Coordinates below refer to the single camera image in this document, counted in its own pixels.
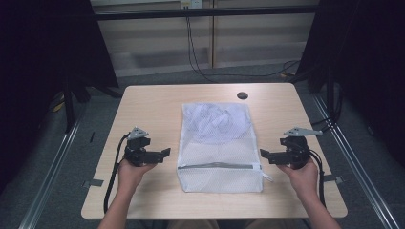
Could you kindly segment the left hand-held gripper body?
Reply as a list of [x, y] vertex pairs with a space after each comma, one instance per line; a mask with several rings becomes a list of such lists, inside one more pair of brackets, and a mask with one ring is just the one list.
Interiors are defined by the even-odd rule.
[[151, 143], [148, 133], [141, 128], [135, 127], [127, 136], [127, 145], [124, 150], [124, 158], [134, 166], [143, 164], [157, 164], [156, 158], [159, 153], [147, 152], [145, 147]]

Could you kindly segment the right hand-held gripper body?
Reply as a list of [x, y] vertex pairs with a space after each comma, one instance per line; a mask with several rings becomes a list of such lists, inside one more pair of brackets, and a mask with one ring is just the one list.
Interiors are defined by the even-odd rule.
[[322, 165], [322, 159], [309, 146], [306, 139], [307, 135], [321, 135], [322, 131], [315, 131], [300, 127], [294, 127], [284, 132], [285, 138], [280, 139], [280, 143], [286, 147], [286, 153], [290, 156], [288, 164], [294, 169], [303, 168], [309, 158], [312, 156], [319, 166]]

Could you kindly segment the white mesh laundry bag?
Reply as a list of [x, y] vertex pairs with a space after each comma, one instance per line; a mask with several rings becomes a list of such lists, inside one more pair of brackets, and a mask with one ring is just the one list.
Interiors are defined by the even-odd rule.
[[257, 138], [202, 144], [182, 135], [177, 174], [187, 193], [260, 193], [272, 181], [260, 161]]

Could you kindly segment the person's left hand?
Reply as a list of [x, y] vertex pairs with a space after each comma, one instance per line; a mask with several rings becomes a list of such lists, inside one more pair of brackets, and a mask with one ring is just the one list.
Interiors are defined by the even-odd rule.
[[133, 195], [142, 181], [143, 176], [155, 167], [155, 164], [146, 164], [140, 167], [134, 166], [128, 160], [123, 159], [118, 167], [118, 191]]

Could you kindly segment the person's right hand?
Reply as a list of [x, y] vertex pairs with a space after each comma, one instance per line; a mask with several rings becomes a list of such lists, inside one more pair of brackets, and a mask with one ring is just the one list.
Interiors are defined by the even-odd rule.
[[300, 169], [293, 169], [287, 165], [278, 165], [278, 168], [288, 176], [292, 188], [302, 202], [318, 199], [316, 191], [318, 168], [311, 159]]

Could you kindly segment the grey tape strip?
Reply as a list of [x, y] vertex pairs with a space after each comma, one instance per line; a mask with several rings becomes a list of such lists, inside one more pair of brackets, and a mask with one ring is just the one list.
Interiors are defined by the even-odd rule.
[[344, 179], [341, 176], [336, 177], [334, 175], [325, 175], [325, 176], [323, 176], [323, 181], [324, 182], [334, 181], [336, 184], [340, 184], [340, 183], [344, 182]]
[[101, 187], [104, 180], [100, 179], [91, 179], [91, 180], [84, 180], [82, 183], [82, 187], [90, 188], [91, 186]]

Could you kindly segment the white crumpled garment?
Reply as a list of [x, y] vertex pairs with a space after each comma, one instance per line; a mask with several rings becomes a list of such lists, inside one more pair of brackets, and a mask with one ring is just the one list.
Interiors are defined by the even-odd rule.
[[187, 103], [182, 116], [182, 135], [198, 143], [223, 144], [255, 136], [246, 104]]

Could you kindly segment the person's right leg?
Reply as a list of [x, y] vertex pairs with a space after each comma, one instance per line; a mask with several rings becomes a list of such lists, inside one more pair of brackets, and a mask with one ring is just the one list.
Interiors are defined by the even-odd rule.
[[289, 219], [256, 219], [244, 225], [244, 229], [299, 229], [298, 220]]

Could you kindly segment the person's leg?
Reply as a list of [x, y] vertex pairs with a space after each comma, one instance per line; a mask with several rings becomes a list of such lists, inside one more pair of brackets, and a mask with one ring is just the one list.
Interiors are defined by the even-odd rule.
[[256, 219], [244, 225], [244, 229], [299, 229], [298, 220], [289, 219]]
[[167, 229], [220, 229], [215, 220], [174, 220]]

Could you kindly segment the black metal stand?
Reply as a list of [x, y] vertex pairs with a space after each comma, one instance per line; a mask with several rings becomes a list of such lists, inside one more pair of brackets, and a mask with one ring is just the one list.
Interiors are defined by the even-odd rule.
[[66, 112], [66, 131], [67, 134], [75, 125], [75, 111], [73, 96], [79, 103], [86, 103], [91, 99], [87, 89], [87, 80], [81, 77], [66, 77], [63, 83], [63, 95]]
[[334, 108], [334, 77], [331, 71], [328, 71], [327, 75], [327, 82], [326, 82], [326, 89], [327, 89], [327, 112], [328, 118], [332, 121], [336, 121], [336, 114]]

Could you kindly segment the person's left leg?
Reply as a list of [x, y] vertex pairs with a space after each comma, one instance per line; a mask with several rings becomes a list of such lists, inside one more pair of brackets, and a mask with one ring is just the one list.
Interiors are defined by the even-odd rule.
[[220, 229], [215, 220], [174, 220], [167, 229]]

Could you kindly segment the black curtain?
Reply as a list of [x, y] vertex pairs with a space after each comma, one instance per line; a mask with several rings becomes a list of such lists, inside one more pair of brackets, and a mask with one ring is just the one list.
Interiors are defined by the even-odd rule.
[[117, 77], [91, 0], [0, 0], [0, 194], [33, 147], [53, 97]]
[[319, 0], [298, 74], [329, 78], [405, 167], [405, 0]]

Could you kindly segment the black horizontal bar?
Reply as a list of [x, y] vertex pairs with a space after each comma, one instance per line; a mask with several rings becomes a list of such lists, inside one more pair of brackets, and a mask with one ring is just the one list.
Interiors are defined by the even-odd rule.
[[179, 17], [206, 17], [206, 16], [236, 16], [236, 15], [262, 15], [262, 14], [296, 14], [314, 13], [318, 6], [286, 6], [266, 8], [217, 8], [193, 10], [149, 10], [149, 11], [122, 11], [95, 13], [93, 18], [104, 20], [130, 20], [130, 19], [158, 19]]

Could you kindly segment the metal floor rail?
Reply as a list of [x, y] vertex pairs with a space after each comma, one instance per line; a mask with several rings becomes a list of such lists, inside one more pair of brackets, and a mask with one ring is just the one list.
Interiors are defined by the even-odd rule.
[[78, 112], [77, 120], [74, 122], [73, 127], [64, 135], [53, 162], [18, 229], [35, 229], [49, 199], [51, 190], [54, 187], [56, 179], [61, 171], [65, 158], [75, 140], [76, 133], [82, 122], [84, 114], [84, 109]]
[[374, 209], [379, 220], [383, 224], [384, 229], [401, 229], [400, 224], [394, 217], [394, 214], [391, 211], [389, 205], [377, 191], [372, 180], [365, 171], [364, 167], [362, 166], [361, 162], [356, 156], [355, 151], [353, 150], [349, 141], [346, 139], [339, 125], [336, 122], [332, 122], [328, 118], [327, 105], [325, 101], [318, 94], [313, 96], [313, 100], [321, 116], [323, 116], [326, 119], [326, 123], [328, 125], [329, 130], [331, 131], [331, 134], [333, 135], [335, 142], [339, 146], [345, 159], [348, 161], [354, 173], [354, 176], [359, 182], [359, 185], [361, 186], [363, 192], [365, 193], [370, 205]]

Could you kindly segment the white wall socket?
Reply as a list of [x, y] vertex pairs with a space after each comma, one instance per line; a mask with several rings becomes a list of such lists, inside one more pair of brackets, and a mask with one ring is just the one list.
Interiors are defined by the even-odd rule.
[[180, 0], [182, 9], [202, 9], [203, 0]]

